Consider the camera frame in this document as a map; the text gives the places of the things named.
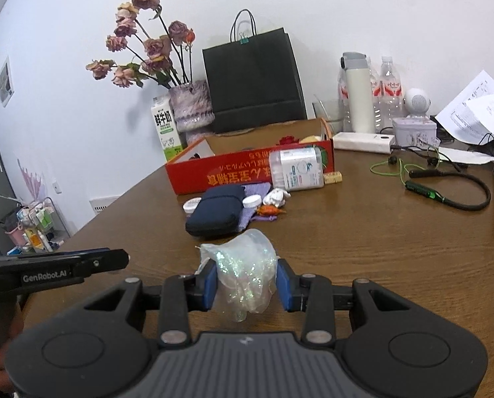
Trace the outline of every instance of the white jar lid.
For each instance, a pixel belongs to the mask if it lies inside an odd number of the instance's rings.
[[[247,196],[245,199],[243,199],[244,208],[256,208],[261,204],[262,204],[262,196],[260,195]]]
[[[184,209],[184,212],[186,212],[187,214],[192,214],[196,210],[197,205],[199,205],[199,202],[201,202],[201,198],[194,197],[193,199],[184,202],[182,208]]]

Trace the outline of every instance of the white thermos bottle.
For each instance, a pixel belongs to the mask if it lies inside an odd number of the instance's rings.
[[[359,52],[344,52],[341,67],[346,74],[352,130],[356,133],[376,133],[367,56]]]

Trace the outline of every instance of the human hand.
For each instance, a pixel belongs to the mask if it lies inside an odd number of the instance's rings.
[[[15,312],[15,316],[9,326],[8,331],[8,340],[2,345],[0,348],[0,391],[4,393],[12,393],[14,392],[13,384],[9,380],[7,372],[4,370],[4,359],[6,357],[6,351],[9,347],[9,343],[12,339],[14,339],[18,334],[22,332],[24,329],[24,322],[22,319],[22,314],[19,308],[17,307],[17,311]]]

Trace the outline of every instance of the purple cloth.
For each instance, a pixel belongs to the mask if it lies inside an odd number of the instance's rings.
[[[271,189],[269,182],[260,182],[258,184],[246,184],[243,186],[245,189],[245,197],[252,195],[260,195],[262,199],[265,197]],[[252,216],[256,213],[256,208],[243,208],[240,222],[238,223],[238,232],[243,232],[249,225]]]
[[[276,215],[254,215],[251,221],[275,221],[276,219]]]

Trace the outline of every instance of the red box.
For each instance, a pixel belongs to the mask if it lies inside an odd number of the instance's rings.
[[[285,136],[321,141],[278,145]],[[166,163],[169,181],[177,195],[199,193],[229,183],[271,182],[269,153],[305,146],[318,146],[323,154],[324,173],[334,171],[333,134],[322,118],[289,121],[269,126],[207,136]]]

